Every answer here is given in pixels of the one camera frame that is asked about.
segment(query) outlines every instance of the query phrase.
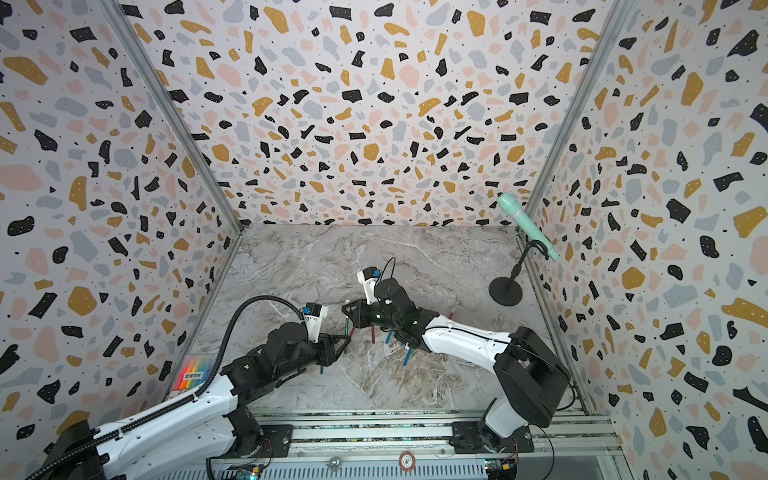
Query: terrazzo wallpaper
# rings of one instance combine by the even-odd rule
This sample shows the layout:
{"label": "terrazzo wallpaper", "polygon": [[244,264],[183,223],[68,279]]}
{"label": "terrazzo wallpaper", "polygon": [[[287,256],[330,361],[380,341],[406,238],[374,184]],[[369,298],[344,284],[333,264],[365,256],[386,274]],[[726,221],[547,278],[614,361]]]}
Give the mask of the terrazzo wallpaper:
{"label": "terrazzo wallpaper", "polygon": [[235,238],[84,0],[0,2],[0,477],[156,403]]}
{"label": "terrazzo wallpaper", "polygon": [[635,478],[768,478],[768,2],[642,2],[535,220]]}
{"label": "terrazzo wallpaper", "polygon": [[240,219],[508,224],[612,2],[125,0]]}

